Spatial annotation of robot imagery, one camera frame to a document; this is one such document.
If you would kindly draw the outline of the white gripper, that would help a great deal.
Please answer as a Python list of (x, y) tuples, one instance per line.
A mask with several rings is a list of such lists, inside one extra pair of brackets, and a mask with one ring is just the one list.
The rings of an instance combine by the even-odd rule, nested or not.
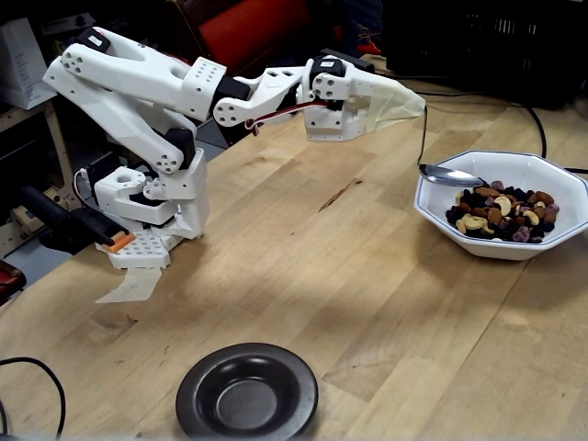
[(307, 61), (302, 74), (302, 110), (311, 141), (350, 141), (394, 124), (392, 107), (424, 108), (425, 101), (396, 80), (359, 70), (327, 55)]

